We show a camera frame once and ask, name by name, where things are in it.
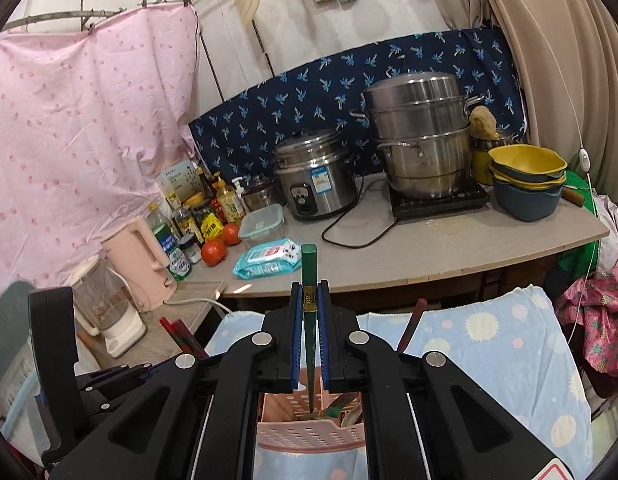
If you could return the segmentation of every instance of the white wall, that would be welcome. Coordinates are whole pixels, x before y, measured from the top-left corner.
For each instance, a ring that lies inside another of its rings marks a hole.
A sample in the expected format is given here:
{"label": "white wall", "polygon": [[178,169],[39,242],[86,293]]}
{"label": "white wall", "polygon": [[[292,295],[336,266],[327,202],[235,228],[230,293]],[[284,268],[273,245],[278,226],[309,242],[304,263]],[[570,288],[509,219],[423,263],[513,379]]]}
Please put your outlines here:
{"label": "white wall", "polygon": [[[141,1],[83,0],[83,9],[117,10]],[[222,102],[212,67],[224,99],[267,80],[271,70],[253,27],[243,26],[233,0],[192,1],[209,54],[208,59],[201,44],[193,119]],[[81,0],[23,0],[12,18],[80,8]],[[335,1],[260,0],[254,21],[275,73],[373,41],[447,28],[433,0],[358,0],[344,6]],[[73,32],[80,30],[80,20],[36,23],[26,30]]]}

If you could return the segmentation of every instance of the blender base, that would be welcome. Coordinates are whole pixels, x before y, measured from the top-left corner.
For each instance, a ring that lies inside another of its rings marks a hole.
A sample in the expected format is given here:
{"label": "blender base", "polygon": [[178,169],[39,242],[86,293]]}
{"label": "blender base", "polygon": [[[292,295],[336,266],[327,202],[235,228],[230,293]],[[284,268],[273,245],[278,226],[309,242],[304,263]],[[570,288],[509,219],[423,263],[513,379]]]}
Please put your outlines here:
{"label": "blender base", "polygon": [[102,331],[107,352],[114,358],[120,357],[142,338],[146,331],[147,327],[140,319],[140,314],[130,305],[114,326]]}

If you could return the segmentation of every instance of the pink electric kettle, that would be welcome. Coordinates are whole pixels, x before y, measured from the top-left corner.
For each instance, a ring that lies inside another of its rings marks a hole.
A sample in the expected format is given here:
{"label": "pink electric kettle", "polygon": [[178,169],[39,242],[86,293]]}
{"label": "pink electric kettle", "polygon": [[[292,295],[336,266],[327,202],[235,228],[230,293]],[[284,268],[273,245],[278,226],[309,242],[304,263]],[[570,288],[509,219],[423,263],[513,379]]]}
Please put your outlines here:
{"label": "pink electric kettle", "polygon": [[176,282],[165,268],[169,258],[147,221],[135,218],[100,243],[116,272],[128,282],[140,312],[149,312],[169,300]]}

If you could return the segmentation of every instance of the blender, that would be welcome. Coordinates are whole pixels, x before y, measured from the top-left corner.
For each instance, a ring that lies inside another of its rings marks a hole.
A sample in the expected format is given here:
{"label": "blender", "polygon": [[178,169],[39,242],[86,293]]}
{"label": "blender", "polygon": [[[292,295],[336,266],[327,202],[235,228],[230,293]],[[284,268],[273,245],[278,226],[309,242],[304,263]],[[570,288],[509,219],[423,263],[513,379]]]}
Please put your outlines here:
{"label": "blender", "polygon": [[89,333],[102,334],[107,352],[117,358],[145,335],[133,293],[107,260],[94,256],[71,273],[65,285],[74,290],[74,317]]}

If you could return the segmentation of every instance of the light blue towel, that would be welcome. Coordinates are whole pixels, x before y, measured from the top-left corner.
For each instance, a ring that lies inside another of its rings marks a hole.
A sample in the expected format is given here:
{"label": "light blue towel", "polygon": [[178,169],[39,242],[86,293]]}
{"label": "light blue towel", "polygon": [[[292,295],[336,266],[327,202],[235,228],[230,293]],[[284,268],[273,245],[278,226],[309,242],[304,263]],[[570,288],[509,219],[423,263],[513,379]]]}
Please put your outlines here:
{"label": "light blue towel", "polygon": [[[256,332],[262,314],[225,317],[207,345],[210,354]],[[358,316],[362,330],[398,345],[409,314]],[[537,286],[496,300],[426,312],[407,353],[439,350],[483,387],[571,469],[575,480],[592,470],[591,413],[550,300]],[[257,447],[255,480],[366,480],[365,449],[281,453]]]}

